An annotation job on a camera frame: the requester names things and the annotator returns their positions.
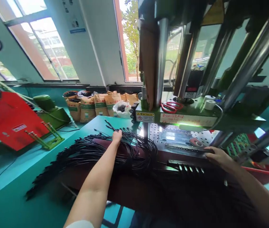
green motor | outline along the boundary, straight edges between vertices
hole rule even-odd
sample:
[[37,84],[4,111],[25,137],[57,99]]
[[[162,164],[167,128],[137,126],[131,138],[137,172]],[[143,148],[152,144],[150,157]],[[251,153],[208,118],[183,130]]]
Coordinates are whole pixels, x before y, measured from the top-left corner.
[[45,110],[46,112],[53,112],[58,109],[49,95],[38,95],[33,97],[33,100],[41,109]]

forearm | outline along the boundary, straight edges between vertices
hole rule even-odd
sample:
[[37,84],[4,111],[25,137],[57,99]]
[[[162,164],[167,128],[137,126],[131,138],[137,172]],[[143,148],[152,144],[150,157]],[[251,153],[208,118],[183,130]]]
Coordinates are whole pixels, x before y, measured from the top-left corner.
[[90,221],[94,228],[101,227],[118,145],[117,142],[112,142],[91,169],[64,227],[79,220]]
[[259,215],[269,225],[269,191],[248,171],[234,163],[231,174],[235,176]]
[[112,142],[103,156],[94,165],[88,174],[80,192],[83,191],[106,191],[108,192],[110,179],[113,172],[118,144]]

brown paper bag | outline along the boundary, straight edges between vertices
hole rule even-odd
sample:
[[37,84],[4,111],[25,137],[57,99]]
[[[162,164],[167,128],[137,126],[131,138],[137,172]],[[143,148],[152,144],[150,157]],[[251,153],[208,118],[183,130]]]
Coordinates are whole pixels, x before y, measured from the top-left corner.
[[129,104],[131,106],[133,106],[133,104],[138,101],[138,95],[136,93],[134,94],[128,94],[128,93],[125,93],[126,95],[126,99],[129,100]]
[[121,99],[122,99],[122,101],[127,102],[126,94],[122,94]]
[[95,113],[100,116],[109,116],[108,109],[106,106],[105,97],[107,94],[95,94],[94,95],[94,103],[95,103]]
[[116,112],[114,112],[112,108],[116,103],[118,103],[121,100],[122,100],[121,95],[119,93],[114,93],[114,94],[105,96],[108,113],[111,117],[117,116]]
[[108,94],[108,95],[110,95],[110,94],[115,94],[115,93],[117,93],[117,92],[116,92],[116,91],[111,92],[111,91],[107,90],[107,94]]
[[88,123],[96,117],[94,97],[82,97],[81,98],[81,123]]
[[80,121],[81,120],[81,103],[75,103],[71,102],[69,100],[66,100],[70,116],[74,121]]

scissors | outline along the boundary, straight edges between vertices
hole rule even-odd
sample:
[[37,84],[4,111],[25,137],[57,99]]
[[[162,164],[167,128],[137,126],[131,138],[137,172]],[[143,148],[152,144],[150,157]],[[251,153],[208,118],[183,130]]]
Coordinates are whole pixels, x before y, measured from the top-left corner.
[[162,110],[166,113],[175,114],[178,110],[183,108],[183,105],[177,102],[161,103]]

sack of plastic pellets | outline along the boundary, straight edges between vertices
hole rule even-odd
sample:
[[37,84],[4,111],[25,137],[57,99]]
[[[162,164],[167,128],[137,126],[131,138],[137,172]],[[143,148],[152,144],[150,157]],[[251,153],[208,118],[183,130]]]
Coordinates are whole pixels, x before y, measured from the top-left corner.
[[115,93],[117,93],[117,92],[116,92],[116,91],[111,92],[111,91],[107,90],[107,94],[108,94],[108,95],[109,95],[109,94],[115,94]]
[[87,91],[87,90],[81,90],[80,92],[77,93],[78,98],[92,97],[92,96],[93,96],[93,92],[90,92],[90,91]]
[[138,95],[136,93],[134,94],[128,94],[125,93],[126,99],[129,101],[130,105],[133,106],[133,104],[138,101]]
[[69,100],[77,98],[78,91],[76,90],[69,90],[63,93],[63,98],[66,100],[68,98]]
[[121,100],[121,95],[119,93],[113,93],[105,96],[109,116],[114,117],[117,115],[116,112],[113,111],[113,106]]
[[95,113],[100,116],[109,116],[105,97],[107,94],[97,93],[94,95]]
[[113,106],[113,111],[117,114],[118,117],[124,119],[131,119],[131,113],[129,112],[131,106],[129,102],[119,101]]
[[95,102],[93,95],[91,97],[81,98],[81,123],[88,123],[96,117]]
[[81,102],[72,102],[69,99],[66,100],[70,116],[74,121],[80,121],[81,120]]
[[121,99],[124,102],[127,102],[126,94],[121,94]]

